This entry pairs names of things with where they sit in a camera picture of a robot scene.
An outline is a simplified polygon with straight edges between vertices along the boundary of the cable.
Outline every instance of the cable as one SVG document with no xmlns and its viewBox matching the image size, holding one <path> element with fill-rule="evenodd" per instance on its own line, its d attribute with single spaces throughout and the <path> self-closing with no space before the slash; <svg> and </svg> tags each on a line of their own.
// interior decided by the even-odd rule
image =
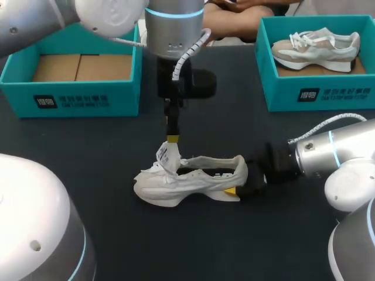
<svg viewBox="0 0 375 281">
<path fill-rule="evenodd" d="M 196 42 L 189 50 L 186 51 L 185 54 L 182 55 L 182 57 L 178 60 L 175 69 L 172 74 L 172 81 L 178 81 L 180 80 L 180 72 L 182 69 L 183 64 L 187 59 L 189 59 L 192 55 L 197 53 L 197 51 L 202 47 L 202 45 L 209 39 L 211 36 L 211 29 L 205 28 L 202 31 L 204 31 L 203 36 Z M 117 43 L 127 44 L 135 47 L 142 47 L 146 48 L 146 44 L 137 43 L 129 40 L 124 40 L 120 38 L 108 38 L 109 40 Z"/>
<path fill-rule="evenodd" d="M 296 143 L 298 141 L 300 141 L 301 139 L 305 139 L 305 138 L 308 138 L 309 136 L 313 135 L 314 133 L 316 133 L 318 130 L 322 129 L 324 126 L 332 123 L 332 122 L 335 122 L 337 120 L 340 120 L 342 118 L 356 118 L 362 122 L 364 121 L 367 121 L 367 119 L 359 114 L 355 114 L 355 113 L 344 113 L 344 114 L 339 114 L 339 115 L 336 115 L 332 118 L 329 118 L 327 119 L 326 121 L 320 123 L 318 126 L 314 127 L 313 129 L 311 129 L 309 132 L 307 132 L 306 134 L 304 134 L 303 136 L 300 136 L 299 138 L 296 138 L 296 139 L 290 139 L 288 141 L 288 144 L 293 144 L 293 143 Z"/>
<path fill-rule="evenodd" d="M 134 41 L 124 40 L 124 39 L 120 39 L 120 38 L 108 38 L 108 39 L 113 41 L 113 42 L 117 42 L 117 43 L 131 45 L 131 46 L 134 46 L 134 47 L 146 48 L 146 44 L 142 44 L 142 43 L 138 43 L 138 42 L 134 42 Z"/>
<path fill-rule="evenodd" d="M 175 66 L 175 70 L 173 71 L 173 74 L 172 74 L 172 81 L 180 80 L 181 68 L 183 64 L 185 63 L 185 61 L 189 57 L 194 55 L 211 36 L 211 29 L 205 28 L 202 31 L 204 31 L 202 38 L 200 38 L 198 42 L 195 43 L 189 50 L 187 50 L 187 52 L 184 55 L 182 55 L 182 57 L 178 60 Z"/>
<path fill-rule="evenodd" d="M 64 29 L 65 28 L 65 21 L 64 21 L 63 15 L 60 12 L 59 6 L 57 5 L 55 0 L 49 0 L 49 2 L 52 6 L 52 9 L 53 9 L 54 13 L 56 14 L 56 17 L 57 17 L 57 20 L 59 21 L 60 27 L 62 29 Z"/>
</svg>

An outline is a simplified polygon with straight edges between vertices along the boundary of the shoe sole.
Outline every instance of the shoe sole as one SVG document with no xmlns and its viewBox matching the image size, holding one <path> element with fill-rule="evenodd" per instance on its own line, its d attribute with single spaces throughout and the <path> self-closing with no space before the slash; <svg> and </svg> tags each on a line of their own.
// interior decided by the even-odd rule
<svg viewBox="0 0 375 281">
<path fill-rule="evenodd" d="M 139 188 L 137 188 L 137 184 L 134 185 L 134 193 L 140 199 L 142 199 L 143 201 L 145 201 L 149 204 L 160 206 L 160 207 L 166 207 L 166 208 L 176 207 L 177 205 L 179 205 L 182 202 L 182 200 L 184 200 L 186 197 L 189 196 L 189 195 L 187 195 L 187 196 L 184 196 L 184 197 L 172 198 L 172 199 L 167 199 L 167 200 L 149 199 L 149 198 L 146 198 L 142 194 L 142 192 L 139 190 Z M 228 194 L 225 193 L 224 190 L 223 191 L 209 191 L 209 192 L 203 193 L 203 194 L 210 197 L 211 199 L 217 200 L 217 201 L 226 201 L 226 202 L 238 202 L 238 201 L 240 201 L 239 197 L 228 195 Z"/>
<path fill-rule="evenodd" d="M 185 199 L 185 198 L 174 198 L 174 199 L 168 199 L 168 200 L 153 200 L 153 199 L 148 199 L 148 198 L 144 197 L 143 194 L 141 194 L 141 192 L 139 192 L 139 190 L 137 188 L 137 184 L 134 185 L 134 193 L 140 199 L 142 199 L 143 201 L 145 201 L 145 202 L 147 202 L 149 204 L 160 206 L 160 207 L 167 207 L 167 208 L 176 207 L 178 204 L 181 203 L 181 201 L 183 199 Z"/>
<path fill-rule="evenodd" d="M 320 65 L 326 69 L 337 71 L 337 72 L 351 72 L 356 66 L 356 59 L 347 62 L 341 61 L 327 61 L 327 60 L 319 60 L 319 61 L 307 61 L 304 63 L 293 63 L 291 61 L 286 61 L 275 57 L 276 64 L 280 65 L 283 68 L 289 70 L 301 70 L 306 66 L 310 66 L 311 64 Z"/>
</svg>

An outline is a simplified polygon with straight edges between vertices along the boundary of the teal box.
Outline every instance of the teal box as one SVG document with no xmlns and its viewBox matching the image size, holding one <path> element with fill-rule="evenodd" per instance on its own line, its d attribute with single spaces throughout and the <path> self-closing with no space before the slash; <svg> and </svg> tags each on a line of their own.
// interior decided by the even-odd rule
<svg viewBox="0 0 375 281">
<path fill-rule="evenodd" d="M 123 39 L 139 42 L 136 27 Z M 40 55 L 132 55 L 130 80 L 31 82 Z M 137 116 L 142 77 L 142 48 L 111 42 L 79 24 L 71 25 L 9 56 L 0 85 L 20 118 Z"/>
<path fill-rule="evenodd" d="M 279 77 L 271 53 L 273 43 L 295 32 L 328 28 L 335 34 L 361 36 L 359 57 L 364 75 Z M 375 108 L 375 24 L 371 16 L 282 16 L 261 21 L 255 46 L 269 111 L 315 111 Z"/>
</svg>

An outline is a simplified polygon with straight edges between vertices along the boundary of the shoe box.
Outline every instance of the shoe box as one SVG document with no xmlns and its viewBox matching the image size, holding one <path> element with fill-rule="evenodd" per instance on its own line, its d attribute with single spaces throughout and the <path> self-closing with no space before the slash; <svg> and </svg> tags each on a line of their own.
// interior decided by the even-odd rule
<svg viewBox="0 0 375 281">
<path fill-rule="evenodd" d="M 9 56 L 0 87 L 20 118 L 137 116 L 141 76 L 142 48 L 75 24 Z"/>
<path fill-rule="evenodd" d="M 361 36 L 351 73 L 311 65 L 300 71 L 275 64 L 271 48 L 290 34 L 328 28 L 337 35 Z M 255 44 L 258 71 L 270 112 L 375 108 L 375 22 L 366 15 L 263 18 Z"/>
</svg>

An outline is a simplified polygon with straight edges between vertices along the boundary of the beige sneaker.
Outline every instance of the beige sneaker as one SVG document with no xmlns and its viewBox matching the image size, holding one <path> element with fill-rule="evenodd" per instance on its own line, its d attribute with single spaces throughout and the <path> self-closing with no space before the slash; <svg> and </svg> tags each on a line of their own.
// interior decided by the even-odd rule
<svg viewBox="0 0 375 281">
<path fill-rule="evenodd" d="M 339 72 L 351 72 L 360 49 L 360 36 L 336 35 L 327 28 L 290 35 L 290 40 L 274 43 L 272 55 L 285 68 L 301 70 L 318 64 Z"/>
</svg>

